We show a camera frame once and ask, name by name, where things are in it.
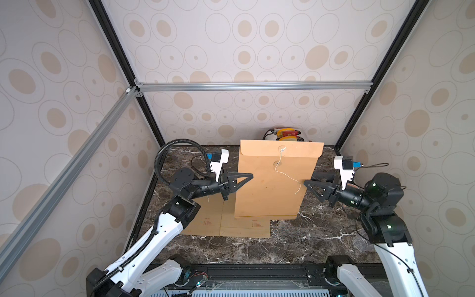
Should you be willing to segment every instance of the metal grille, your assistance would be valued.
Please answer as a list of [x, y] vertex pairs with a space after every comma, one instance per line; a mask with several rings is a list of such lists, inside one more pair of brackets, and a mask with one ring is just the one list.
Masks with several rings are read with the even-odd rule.
[[[186, 290], [168, 291], [170, 297], [176, 294], [185, 293]], [[163, 290], [158, 291], [150, 297], [167, 297]], [[197, 290], [192, 293], [192, 297], [330, 297], [325, 289], [297, 289], [297, 290], [216, 290], [206, 292]]]

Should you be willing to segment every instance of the black cable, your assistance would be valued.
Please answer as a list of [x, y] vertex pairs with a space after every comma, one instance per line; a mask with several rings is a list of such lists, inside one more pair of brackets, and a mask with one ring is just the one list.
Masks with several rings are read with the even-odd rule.
[[200, 276], [200, 275], [204, 275], [206, 276], [206, 281], [204, 283], [201, 283], [201, 281], [199, 281], [199, 285], [198, 283], [193, 287], [191, 288], [190, 290], [188, 290], [188, 292], [186, 293], [181, 293], [181, 294], [177, 294], [175, 295], [174, 297], [186, 297], [186, 296], [191, 296], [191, 294], [193, 293], [194, 290], [198, 289], [198, 287], [202, 287], [204, 286], [207, 282], [208, 282], [208, 274], [204, 271], [197, 271], [195, 272], [192, 276], [190, 276], [190, 278], [188, 279], [188, 281], [191, 280], [192, 277], [194, 276]]
[[[379, 168], [379, 167], [386, 167], [386, 166], [389, 166], [389, 163], [378, 163], [378, 164], [373, 164], [373, 165], [370, 165], [370, 166], [362, 166], [362, 167], [358, 167], [355, 169], [355, 173], [358, 171], [358, 169], [361, 169], [361, 168]], [[355, 181], [351, 181], [355, 186], [359, 187], [359, 188], [362, 188], [364, 189], [364, 187], [361, 187], [360, 185], [357, 185], [355, 183]]]
[[185, 138], [175, 139], [175, 140], [172, 140], [172, 141], [166, 143], [164, 146], [162, 146], [160, 148], [160, 150], [158, 151], [157, 156], [155, 157], [155, 163], [154, 163], [155, 174], [157, 175], [158, 180], [160, 182], [164, 183], [167, 186], [170, 185], [170, 182], [167, 181], [161, 174], [163, 164], [165, 163], [165, 157], [167, 155], [168, 149], [172, 145], [180, 144], [180, 143], [191, 144], [194, 147], [198, 148], [198, 150], [201, 152], [201, 154], [203, 155], [203, 158], [205, 160], [207, 172], [211, 172], [211, 168], [209, 166], [210, 163], [209, 163], [209, 159], [208, 159], [208, 154], [206, 153], [206, 151], [203, 149], [203, 147], [201, 145], [199, 145], [197, 142], [195, 142], [193, 140], [190, 140], [190, 139], [185, 139]]
[[271, 132], [272, 130], [273, 130], [273, 129], [267, 130], [267, 131], [264, 133], [264, 137], [262, 137], [262, 140], [266, 140], [266, 137], [268, 137], [269, 135], [272, 135], [273, 133], [267, 134], [267, 132]]
[[109, 274], [104, 275], [98, 282], [94, 285], [91, 295], [94, 292], [96, 292], [100, 287], [102, 287], [108, 280], [110, 280], [114, 275], [117, 273], [121, 272], [128, 264], [130, 264], [140, 253], [149, 245], [149, 243], [152, 241], [153, 237], [158, 234], [157, 229], [158, 229], [158, 218], [162, 211], [160, 210], [156, 216], [155, 220], [153, 221], [153, 229], [152, 232], [150, 233], [149, 237], [145, 240], [145, 242], [138, 248], [138, 250], [135, 251], [130, 257], [128, 257], [124, 262], [122, 262], [119, 267], [116, 269], [112, 270]]
[[373, 164], [370, 166], [362, 166], [362, 167], [356, 168], [355, 172], [357, 172], [358, 169], [361, 169], [361, 168], [379, 168], [379, 167], [386, 167], [386, 166], [389, 166], [389, 163], [378, 163], [378, 164]]
[[351, 218], [350, 218], [350, 215], [346, 212], [346, 210], [345, 210], [345, 205], [344, 205], [343, 203], [342, 203], [342, 211], [346, 214], [346, 216], [347, 216], [349, 219], [351, 219]]
[[269, 133], [269, 134], [264, 135], [264, 137], [262, 137], [262, 140], [266, 140], [266, 137], [268, 137], [269, 135], [272, 135], [272, 134], [274, 134], [274, 133]]
[[[366, 237], [364, 237], [363, 235], [361, 235], [360, 232], [358, 231], [358, 225], [357, 225], [357, 223], [358, 223], [358, 219], [360, 219], [360, 216], [361, 216], [361, 213], [360, 213], [360, 215], [359, 215], [358, 217], [356, 217], [356, 219], [355, 219], [355, 230], [356, 230], [356, 233], [357, 233], [358, 235], [360, 235], [364, 240], [368, 241], [369, 243], [372, 243], [368, 238], [366, 238]], [[391, 252], [390, 250], [383, 248], [382, 246], [380, 246], [380, 245], [377, 244], [377, 243], [372, 243], [372, 244], [374, 244], [375, 246], [377, 246], [377, 247], [380, 248], [380, 249], [383, 249], [383, 250], [387, 251], [389, 254], [395, 256], [396, 258], [399, 259], [399, 261], [401, 261], [404, 265], [406, 265], [406, 267], [408, 268], [408, 272], [410, 272], [410, 273], [412, 274], [414, 280], [416, 281], [417, 287], [419, 288], [420, 295], [421, 295], [422, 297], [424, 297], [424, 293], [422, 292], [422, 289], [420, 288], [419, 281], [417, 280], [417, 277], [416, 277], [416, 275], [414, 274], [414, 269], [412, 269], [411, 267], [409, 267], [409, 265], [406, 264], [406, 262], [404, 262], [403, 259], [401, 259], [401, 258], [399, 258], [398, 256], [396, 256], [396, 255], [395, 255], [393, 252]]]
[[191, 161], [190, 161], [190, 166], [191, 166], [191, 168], [192, 168], [196, 173], [198, 173], [198, 174], [201, 175], [201, 176], [206, 176], [206, 177], [210, 176], [210, 175], [211, 175], [210, 172], [208, 172], [208, 173], [202, 173], [202, 172], [199, 171], [195, 166], [193, 166], [193, 160], [194, 160], [196, 157], [199, 157], [199, 155], [196, 155], [196, 156], [194, 156], [193, 158], [191, 158]]

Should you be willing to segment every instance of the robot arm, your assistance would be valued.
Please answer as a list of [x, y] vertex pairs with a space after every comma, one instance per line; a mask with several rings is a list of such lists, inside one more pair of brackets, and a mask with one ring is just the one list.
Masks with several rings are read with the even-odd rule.
[[[176, 143], [189, 143], [205, 157], [208, 173], [196, 177], [189, 168], [180, 168], [169, 182], [160, 174], [169, 147]], [[153, 226], [117, 261], [105, 271], [95, 268], [86, 278], [87, 296], [138, 297], [148, 296], [166, 285], [185, 284], [190, 277], [190, 263], [179, 255], [172, 256], [163, 265], [143, 273], [161, 250], [183, 231], [195, 218], [200, 205], [195, 198], [221, 193], [224, 200], [253, 178], [250, 173], [227, 172], [222, 164], [228, 162], [228, 150], [212, 154], [212, 161], [203, 148], [188, 139], [165, 144], [155, 159], [155, 173], [170, 187], [175, 196], [157, 213]]]
[[[339, 156], [334, 165], [340, 170], [341, 184], [335, 174], [314, 172], [304, 185], [320, 202], [328, 200], [333, 207], [339, 201], [361, 211], [359, 219], [383, 263], [394, 296], [428, 297], [414, 257], [412, 238], [404, 221], [394, 212], [404, 195], [399, 179], [380, 172], [362, 189], [347, 183], [352, 182], [358, 163]], [[343, 283], [356, 297], [380, 296], [346, 255], [329, 256], [324, 275], [330, 284]]]

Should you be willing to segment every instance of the flat envelope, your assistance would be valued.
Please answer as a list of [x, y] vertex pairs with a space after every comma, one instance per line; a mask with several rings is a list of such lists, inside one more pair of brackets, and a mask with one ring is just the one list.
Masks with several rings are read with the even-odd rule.
[[[277, 170], [300, 182], [299, 184], [276, 172]], [[268, 220], [293, 220], [304, 199], [304, 180], [314, 172], [323, 143], [272, 140], [241, 140], [238, 172], [252, 173], [254, 178], [236, 195], [236, 218], [262, 218]]]
[[230, 236], [269, 238], [270, 223], [267, 219], [234, 218], [236, 194], [223, 201], [221, 194], [194, 199], [201, 205], [195, 219], [181, 233], [198, 236]]

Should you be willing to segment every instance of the red and yellow object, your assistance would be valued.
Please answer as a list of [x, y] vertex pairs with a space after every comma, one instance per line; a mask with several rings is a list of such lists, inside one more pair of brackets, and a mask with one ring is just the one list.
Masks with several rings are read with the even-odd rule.
[[297, 141], [299, 131], [293, 128], [283, 128], [277, 131], [277, 139], [279, 141]]

